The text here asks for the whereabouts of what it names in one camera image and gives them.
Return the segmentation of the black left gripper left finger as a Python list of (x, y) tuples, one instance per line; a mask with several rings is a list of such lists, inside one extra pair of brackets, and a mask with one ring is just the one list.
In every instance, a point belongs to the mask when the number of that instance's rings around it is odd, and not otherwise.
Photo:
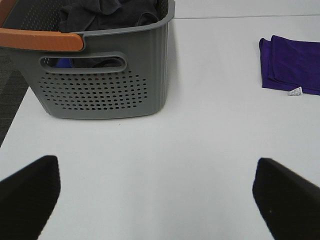
[(36, 240), (61, 192), (58, 158), (45, 155), (0, 182), (0, 238)]

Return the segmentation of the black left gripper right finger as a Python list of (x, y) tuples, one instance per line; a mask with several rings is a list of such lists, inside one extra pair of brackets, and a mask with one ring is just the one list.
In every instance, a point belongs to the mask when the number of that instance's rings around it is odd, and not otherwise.
[(252, 195), (275, 240), (320, 238), (319, 186), (271, 158), (260, 158)]

